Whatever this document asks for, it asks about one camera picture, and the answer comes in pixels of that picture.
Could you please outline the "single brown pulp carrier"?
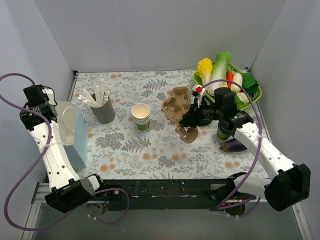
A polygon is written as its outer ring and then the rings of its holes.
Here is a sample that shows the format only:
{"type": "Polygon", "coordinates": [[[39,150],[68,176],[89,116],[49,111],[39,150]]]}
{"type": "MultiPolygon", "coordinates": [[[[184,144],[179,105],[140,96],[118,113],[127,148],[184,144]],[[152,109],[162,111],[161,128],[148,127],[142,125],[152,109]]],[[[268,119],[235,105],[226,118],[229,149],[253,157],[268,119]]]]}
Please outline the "single brown pulp carrier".
{"type": "Polygon", "coordinates": [[[190,109],[191,98],[183,99],[182,96],[170,96],[162,101],[161,111],[165,114],[166,118],[175,123],[175,132],[179,134],[182,141],[191,144],[198,137],[199,131],[194,127],[186,127],[180,123],[183,116],[190,109]]]}

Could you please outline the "stack of paper cups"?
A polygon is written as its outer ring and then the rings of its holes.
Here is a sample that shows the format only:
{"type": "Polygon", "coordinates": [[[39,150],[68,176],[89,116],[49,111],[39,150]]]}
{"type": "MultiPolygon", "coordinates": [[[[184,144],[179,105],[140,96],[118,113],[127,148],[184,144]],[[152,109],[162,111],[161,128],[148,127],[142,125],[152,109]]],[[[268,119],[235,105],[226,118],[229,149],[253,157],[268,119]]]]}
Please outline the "stack of paper cups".
{"type": "Polygon", "coordinates": [[[133,120],[140,131],[147,131],[150,126],[151,111],[145,103],[137,103],[131,108],[133,120]]]}

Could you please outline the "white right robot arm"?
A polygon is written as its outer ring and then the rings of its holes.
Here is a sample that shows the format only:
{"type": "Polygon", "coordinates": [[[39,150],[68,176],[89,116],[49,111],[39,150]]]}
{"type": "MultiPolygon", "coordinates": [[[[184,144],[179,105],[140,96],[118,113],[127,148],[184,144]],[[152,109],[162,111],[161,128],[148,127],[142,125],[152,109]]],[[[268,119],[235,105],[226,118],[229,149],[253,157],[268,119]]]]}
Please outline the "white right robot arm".
{"type": "Polygon", "coordinates": [[[266,171],[267,179],[251,177],[248,172],[240,172],[227,178],[227,196],[217,206],[225,210],[229,198],[237,199],[249,194],[267,200],[269,205],[280,212],[309,197],[311,171],[305,164],[297,165],[284,156],[267,138],[262,135],[262,126],[245,111],[239,111],[235,103],[235,94],[227,87],[215,90],[214,103],[205,102],[204,88],[196,86],[195,96],[189,111],[182,117],[183,127],[196,128],[204,121],[218,121],[218,130],[232,136],[252,153],[254,163],[260,163],[266,171]]]}

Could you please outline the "white paper carry bag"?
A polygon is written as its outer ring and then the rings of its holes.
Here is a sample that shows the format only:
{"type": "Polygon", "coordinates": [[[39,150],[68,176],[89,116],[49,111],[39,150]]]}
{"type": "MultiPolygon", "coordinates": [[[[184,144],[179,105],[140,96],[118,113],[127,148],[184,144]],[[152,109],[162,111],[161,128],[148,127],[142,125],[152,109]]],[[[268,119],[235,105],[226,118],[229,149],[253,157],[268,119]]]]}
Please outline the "white paper carry bag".
{"type": "Polygon", "coordinates": [[[88,166],[88,128],[78,106],[59,101],[55,107],[61,142],[75,169],[88,166]]]}

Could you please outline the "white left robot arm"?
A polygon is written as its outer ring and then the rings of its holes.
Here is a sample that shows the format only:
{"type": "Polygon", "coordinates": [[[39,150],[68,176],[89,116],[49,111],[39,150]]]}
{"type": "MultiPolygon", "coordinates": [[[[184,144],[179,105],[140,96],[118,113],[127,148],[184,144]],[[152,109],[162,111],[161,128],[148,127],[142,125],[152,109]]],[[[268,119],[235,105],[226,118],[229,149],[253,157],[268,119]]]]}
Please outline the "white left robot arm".
{"type": "Polygon", "coordinates": [[[45,196],[46,203],[67,213],[93,199],[103,199],[107,191],[101,177],[92,174],[80,178],[69,161],[60,136],[54,91],[38,84],[24,88],[23,92],[27,109],[21,110],[19,117],[39,151],[45,151],[42,160],[50,189],[45,196]]]}

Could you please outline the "green paper coffee cup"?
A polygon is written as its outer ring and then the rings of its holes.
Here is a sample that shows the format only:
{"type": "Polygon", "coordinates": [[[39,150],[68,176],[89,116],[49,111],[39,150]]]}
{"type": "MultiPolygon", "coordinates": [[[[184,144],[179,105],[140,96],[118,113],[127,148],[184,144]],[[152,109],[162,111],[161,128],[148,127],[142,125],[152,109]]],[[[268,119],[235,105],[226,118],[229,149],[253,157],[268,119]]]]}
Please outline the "green paper coffee cup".
{"type": "Polygon", "coordinates": [[[227,140],[231,136],[228,131],[223,129],[220,123],[218,124],[216,135],[220,140],[227,140]]]}

